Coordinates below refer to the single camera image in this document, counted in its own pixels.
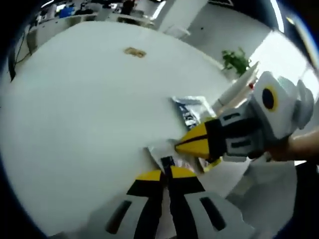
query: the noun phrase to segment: white table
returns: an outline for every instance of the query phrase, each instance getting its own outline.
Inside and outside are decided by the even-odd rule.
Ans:
[[[127,47],[147,55],[126,55]],[[11,186],[47,235],[76,229],[154,169],[145,146],[183,136],[171,96],[212,103],[228,86],[202,54],[173,37],[80,23],[41,46],[1,96],[0,147]],[[218,167],[206,185],[227,194],[246,166],[233,172],[223,164],[227,175]]]

